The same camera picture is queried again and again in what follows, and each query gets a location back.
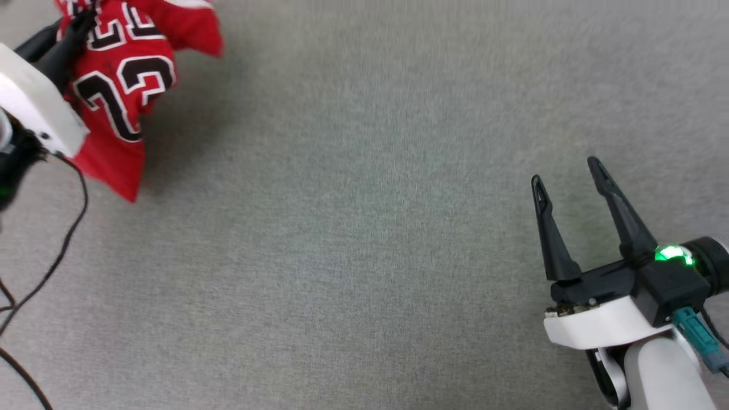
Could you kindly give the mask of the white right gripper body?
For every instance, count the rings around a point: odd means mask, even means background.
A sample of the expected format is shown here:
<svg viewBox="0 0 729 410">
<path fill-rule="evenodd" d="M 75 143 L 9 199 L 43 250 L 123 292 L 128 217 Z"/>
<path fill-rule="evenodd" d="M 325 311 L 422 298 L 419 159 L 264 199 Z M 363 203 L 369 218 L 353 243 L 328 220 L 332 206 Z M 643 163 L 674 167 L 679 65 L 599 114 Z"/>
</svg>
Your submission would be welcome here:
<svg viewBox="0 0 729 410">
<path fill-rule="evenodd" d="M 571 349 L 598 349 L 637 342 L 667 331 L 681 309 L 700 310 L 727 291 L 727 243 L 701 237 L 663 245 L 654 260 L 633 273 L 628 295 L 594 306 L 547 312 L 550 342 Z"/>
</svg>

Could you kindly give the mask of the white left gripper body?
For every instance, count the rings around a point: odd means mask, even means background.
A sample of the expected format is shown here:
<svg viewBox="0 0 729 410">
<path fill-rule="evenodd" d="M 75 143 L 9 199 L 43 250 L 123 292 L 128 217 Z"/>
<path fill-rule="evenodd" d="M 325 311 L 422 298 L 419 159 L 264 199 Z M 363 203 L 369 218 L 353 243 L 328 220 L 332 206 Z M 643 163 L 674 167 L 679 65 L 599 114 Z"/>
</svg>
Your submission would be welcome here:
<svg viewBox="0 0 729 410">
<path fill-rule="evenodd" d="M 5 44 L 1 44 L 1 104 L 52 153 L 74 158 L 89 133 L 52 81 Z"/>
</svg>

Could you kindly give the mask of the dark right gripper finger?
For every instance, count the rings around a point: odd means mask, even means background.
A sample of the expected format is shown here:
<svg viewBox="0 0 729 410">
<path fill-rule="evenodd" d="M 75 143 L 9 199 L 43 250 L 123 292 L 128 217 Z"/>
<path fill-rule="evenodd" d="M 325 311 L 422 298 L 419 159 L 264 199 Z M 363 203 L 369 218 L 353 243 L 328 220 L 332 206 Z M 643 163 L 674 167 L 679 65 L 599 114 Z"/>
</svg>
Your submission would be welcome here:
<svg viewBox="0 0 729 410">
<path fill-rule="evenodd" d="M 577 280 L 581 268 L 570 256 L 558 230 L 552 215 L 554 205 L 539 175 L 532 177 L 531 189 L 546 279 L 550 282 Z"/>
<path fill-rule="evenodd" d="M 633 268 L 640 268 L 650 263 L 654 260 L 658 242 L 648 226 L 604 164 L 596 157 L 588 157 L 587 164 L 598 193 L 608 204 L 620 239 L 619 250 L 623 259 Z"/>
</svg>

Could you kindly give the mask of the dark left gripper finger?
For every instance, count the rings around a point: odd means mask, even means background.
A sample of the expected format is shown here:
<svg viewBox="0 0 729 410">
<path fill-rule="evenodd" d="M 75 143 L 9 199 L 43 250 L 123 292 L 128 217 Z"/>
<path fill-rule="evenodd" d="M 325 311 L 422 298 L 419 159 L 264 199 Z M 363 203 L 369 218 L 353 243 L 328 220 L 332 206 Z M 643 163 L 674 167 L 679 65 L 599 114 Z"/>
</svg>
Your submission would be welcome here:
<svg viewBox="0 0 729 410">
<path fill-rule="evenodd" d="M 39 62 L 47 55 L 49 58 L 60 58 L 64 60 L 64 50 L 58 48 L 57 34 L 61 20 L 44 27 L 43 29 L 31 35 L 23 43 L 15 48 L 15 53 L 26 62 Z"/>
<path fill-rule="evenodd" d="M 88 32 L 95 25 L 96 10 L 82 10 L 73 17 L 60 40 L 51 44 L 53 28 L 59 28 L 57 23 L 47 26 L 37 33 L 42 46 L 43 54 L 37 58 L 37 68 L 48 78 L 60 92 L 68 87 L 71 77 L 71 67 L 83 51 L 83 42 Z"/>
</svg>

